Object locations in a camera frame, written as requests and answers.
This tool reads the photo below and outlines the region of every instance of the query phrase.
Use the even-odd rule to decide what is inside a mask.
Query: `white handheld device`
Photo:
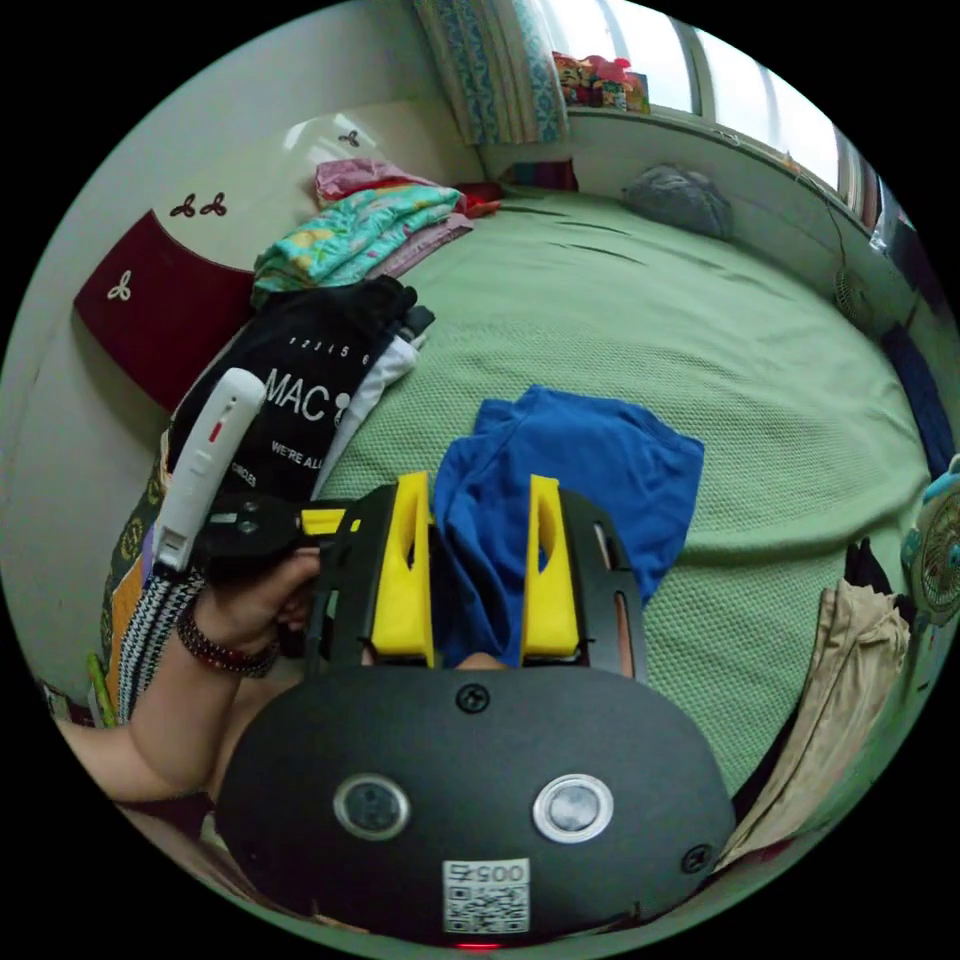
[[[182,573],[220,484],[267,395],[263,382],[231,367],[213,388],[173,471],[157,517],[153,562]]]

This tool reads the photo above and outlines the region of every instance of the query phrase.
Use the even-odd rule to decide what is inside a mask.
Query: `green bedspread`
[[[820,592],[856,537],[903,589],[927,481],[882,352],[800,282],[616,203],[534,190],[404,276],[437,314],[325,496],[435,471],[486,397],[532,383],[642,404],[706,447],[679,562],[647,608],[650,681],[735,792],[803,687]]]

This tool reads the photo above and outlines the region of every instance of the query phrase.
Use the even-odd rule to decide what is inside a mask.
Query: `bracelet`
[[[196,598],[187,604],[176,621],[177,635],[189,653],[208,667],[237,673],[244,677],[262,678],[270,672],[280,653],[280,645],[276,640],[254,654],[241,653],[239,650],[231,650],[229,647],[213,643],[200,632],[197,626],[193,616],[195,603]]]

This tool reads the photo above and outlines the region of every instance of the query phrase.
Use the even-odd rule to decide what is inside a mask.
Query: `patterned curtain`
[[[531,0],[413,0],[466,143],[548,143],[569,133]]]

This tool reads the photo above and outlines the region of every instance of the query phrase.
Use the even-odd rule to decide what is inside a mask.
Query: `gray pillow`
[[[733,234],[730,202],[702,173],[659,164],[623,189],[623,203],[649,220],[726,240]]]

